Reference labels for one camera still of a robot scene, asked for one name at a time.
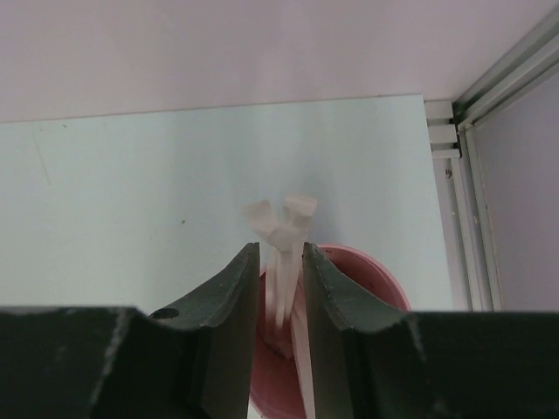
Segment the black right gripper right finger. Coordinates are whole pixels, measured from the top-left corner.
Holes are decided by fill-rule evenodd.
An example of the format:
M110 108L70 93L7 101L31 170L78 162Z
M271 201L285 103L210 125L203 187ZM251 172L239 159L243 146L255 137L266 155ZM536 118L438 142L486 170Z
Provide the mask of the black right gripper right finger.
M556 313L404 312L303 253L320 418L555 418Z

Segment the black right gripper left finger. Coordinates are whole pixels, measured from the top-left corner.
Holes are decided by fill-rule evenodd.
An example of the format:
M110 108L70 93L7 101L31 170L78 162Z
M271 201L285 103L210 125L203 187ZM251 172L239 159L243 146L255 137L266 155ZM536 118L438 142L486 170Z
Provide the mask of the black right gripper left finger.
M4 418L244 418L259 245L147 315L119 306L5 306Z

